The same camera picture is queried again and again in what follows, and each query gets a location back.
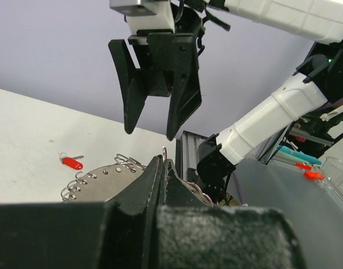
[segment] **clear plastic container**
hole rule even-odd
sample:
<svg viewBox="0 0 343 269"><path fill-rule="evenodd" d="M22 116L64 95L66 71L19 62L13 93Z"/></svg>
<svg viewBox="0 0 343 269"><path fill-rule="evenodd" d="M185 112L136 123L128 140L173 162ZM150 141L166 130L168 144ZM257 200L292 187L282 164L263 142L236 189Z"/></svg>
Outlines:
<svg viewBox="0 0 343 269"><path fill-rule="evenodd" d="M320 170L325 179L330 180L335 187L343 183L343 161L334 157L326 157Z"/></svg>

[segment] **keychain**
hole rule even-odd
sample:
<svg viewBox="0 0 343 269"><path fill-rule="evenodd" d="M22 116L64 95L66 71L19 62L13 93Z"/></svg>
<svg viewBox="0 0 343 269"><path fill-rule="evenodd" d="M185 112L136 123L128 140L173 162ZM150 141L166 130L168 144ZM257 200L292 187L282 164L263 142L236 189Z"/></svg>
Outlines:
<svg viewBox="0 0 343 269"><path fill-rule="evenodd" d="M75 170L81 170L83 168L83 164L81 164L79 159L84 158L83 155L81 156L76 156L76 157L68 157L67 153L63 152L59 155L59 160L61 161L62 164L65 164L69 166L70 168L73 168Z"/></svg>

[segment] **white table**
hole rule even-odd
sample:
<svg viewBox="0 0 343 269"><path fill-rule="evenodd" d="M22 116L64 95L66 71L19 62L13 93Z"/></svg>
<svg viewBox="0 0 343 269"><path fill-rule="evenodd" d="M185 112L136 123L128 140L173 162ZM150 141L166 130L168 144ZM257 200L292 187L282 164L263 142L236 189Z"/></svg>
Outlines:
<svg viewBox="0 0 343 269"><path fill-rule="evenodd" d="M117 153L147 165L175 141L122 123L0 89L0 203L60 202L76 170L62 165L61 152L84 155L84 171L115 163Z"/></svg>

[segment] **red plastic tag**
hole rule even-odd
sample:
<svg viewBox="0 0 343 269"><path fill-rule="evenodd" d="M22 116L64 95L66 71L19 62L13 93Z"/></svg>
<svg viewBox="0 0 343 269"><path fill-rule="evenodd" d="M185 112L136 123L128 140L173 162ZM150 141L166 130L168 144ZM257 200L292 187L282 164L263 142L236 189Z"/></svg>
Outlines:
<svg viewBox="0 0 343 269"><path fill-rule="evenodd" d="M81 170L83 168L83 164L81 164L79 161L76 161L75 159L72 159L70 157L63 158L62 164L65 164L76 170Z"/></svg>
<svg viewBox="0 0 343 269"><path fill-rule="evenodd" d="M295 165L296 165L297 167L300 167L300 168L305 169L305 170L311 170L311 169L312 169L311 166L305 165L305 164L297 163L297 164L295 164Z"/></svg>
<svg viewBox="0 0 343 269"><path fill-rule="evenodd" d="M304 176L308 180L323 180L325 176L319 172L305 172Z"/></svg>

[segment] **wire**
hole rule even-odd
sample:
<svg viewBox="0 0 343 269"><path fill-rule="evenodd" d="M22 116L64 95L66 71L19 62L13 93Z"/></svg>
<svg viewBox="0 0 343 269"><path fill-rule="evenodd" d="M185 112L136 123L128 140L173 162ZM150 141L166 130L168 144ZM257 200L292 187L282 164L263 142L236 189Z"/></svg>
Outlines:
<svg viewBox="0 0 343 269"><path fill-rule="evenodd" d="M233 199L233 196L230 195L229 200L228 200L228 202L226 203L227 206L230 204L230 201L231 201L232 199Z"/></svg>
<svg viewBox="0 0 343 269"><path fill-rule="evenodd" d="M285 134L284 134L284 137L286 137L286 136L289 134L289 132L290 132L291 129L293 128L294 124L295 124L295 122L292 123L292 124L289 126L288 130L287 130L287 131L285 132ZM260 161L262 158L264 158L265 155L268 154L268 153L270 152L270 150L272 150L272 149L276 146L276 144L277 144L277 140L274 140L274 142L272 143L272 145L271 145L271 146L261 155L261 157L259 157L257 160ZM280 149L281 149L281 148L279 148L278 150L276 150L276 151L274 152L274 154L269 158L268 162L275 156L275 154L276 154Z"/></svg>
<svg viewBox="0 0 343 269"><path fill-rule="evenodd" d="M234 176L235 182L237 184L239 198L240 198L240 203L243 205L243 204L245 204L245 199L244 199L243 191L241 190L239 178L238 178L238 176L236 175L235 172L233 172L233 176Z"/></svg>
<svg viewBox="0 0 343 269"><path fill-rule="evenodd" d="M175 17L175 20L174 20L175 23L177 23L183 16L184 2L185 0L179 0L179 9L178 9L177 16Z"/></svg>
<svg viewBox="0 0 343 269"><path fill-rule="evenodd" d="M202 20L203 25L207 21L212 21L216 25L219 25L220 27L222 27L224 30L230 31L230 28L231 28L230 25L228 25L227 23L219 20L217 17L215 17L213 14L211 14L206 8L205 8L205 15L206 16Z"/></svg>
<svg viewBox="0 0 343 269"><path fill-rule="evenodd" d="M228 197L227 197L227 195L226 195L226 191L227 191L227 189L228 189L228 185L229 185L229 181L230 181L230 178L231 178L231 174L232 174L232 172L230 172L229 174L228 174L228 177L226 178L226 181L225 181L225 185L224 185L224 191L223 191L223 193L224 193L224 200L225 200L225 204L227 205L228 204Z"/></svg>
<svg viewBox="0 0 343 269"><path fill-rule="evenodd" d="M285 132L284 137L282 138L282 141L284 141L284 138L287 137L291 131L291 129L293 128L293 126L295 125L295 123L291 124L289 126L289 128L287 129L287 131ZM265 163L266 165L269 164L269 162L271 161L271 159L278 153L278 151L282 148L282 144L280 143L279 146L277 147L277 149L275 150L275 152L270 156L269 160L267 161L267 163Z"/></svg>

